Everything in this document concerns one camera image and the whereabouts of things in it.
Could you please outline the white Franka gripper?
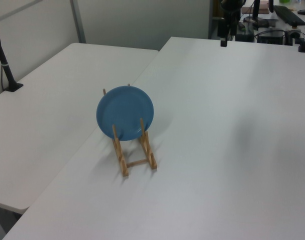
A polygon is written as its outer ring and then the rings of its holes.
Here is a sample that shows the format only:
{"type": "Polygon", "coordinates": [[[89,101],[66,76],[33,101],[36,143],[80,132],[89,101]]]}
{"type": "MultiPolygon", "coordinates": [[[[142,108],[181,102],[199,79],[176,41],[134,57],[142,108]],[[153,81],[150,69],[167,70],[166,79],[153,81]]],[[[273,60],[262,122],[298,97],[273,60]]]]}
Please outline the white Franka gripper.
{"type": "Polygon", "coordinates": [[[223,17],[218,21],[217,36],[220,38],[220,46],[227,47],[228,35],[237,34],[237,25],[240,21],[240,11],[224,12],[223,17]]]}

